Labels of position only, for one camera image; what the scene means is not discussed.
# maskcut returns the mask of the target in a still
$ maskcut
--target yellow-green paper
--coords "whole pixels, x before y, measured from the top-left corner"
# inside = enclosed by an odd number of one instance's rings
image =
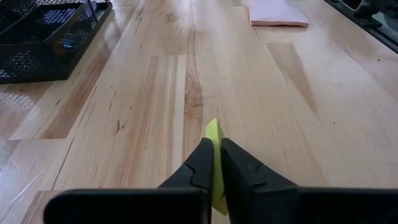
[[[213,208],[223,215],[228,214],[224,195],[223,171],[221,170],[221,138],[224,137],[217,118],[214,118],[206,127],[206,138],[213,141],[214,145],[214,167],[213,167],[213,195],[211,204]]]

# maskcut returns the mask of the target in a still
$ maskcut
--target pink paper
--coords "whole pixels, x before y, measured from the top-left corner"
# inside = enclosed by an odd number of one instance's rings
[[[304,13],[289,0],[251,0],[250,25],[252,26],[303,26],[309,21]]]

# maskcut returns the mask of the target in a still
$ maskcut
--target black wire mesh basket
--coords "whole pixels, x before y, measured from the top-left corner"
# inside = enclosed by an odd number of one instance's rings
[[[0,84],[67,79],[108,0],[0,0]]]

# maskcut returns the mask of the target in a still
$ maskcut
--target wood grain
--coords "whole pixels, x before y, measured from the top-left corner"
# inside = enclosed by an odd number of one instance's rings
[[[108,63],[54,189],[156,187],[168,177],[181,164],[183,100],[176,92],[184,88],[185,61],[140,56],[131,64]]]
[[[0,92],[0,139],[8,140],[52,82],[8,85]]]
[[[0,142],[0,223],[20,223],[38,190],[51,190],[65,140]]]
[[[398,55],[325,2],[294,2],[306,29],[251,27],[249,0],[113,2],[68,80],[0,108],[3,223],[38,190],[158,186],[214,117],[300,185],[398,187]]]
[[[67,137],[136,9],[138,2],[131,3],[134,3],[133,7],[114,9],[71,77],[65,82],[55,82],[50,87],[11,139]]]

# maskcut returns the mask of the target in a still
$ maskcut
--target black device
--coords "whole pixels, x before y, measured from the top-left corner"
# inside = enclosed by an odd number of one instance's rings
[[[398,53],[398,0],[325,0]]]
[[[157,189],[67,191],[47,204],[44,223],[211,223],[213,153],[203,138]],[[221,164],[232,224],[398,223],[398,190],[301,187],[230,139]]]

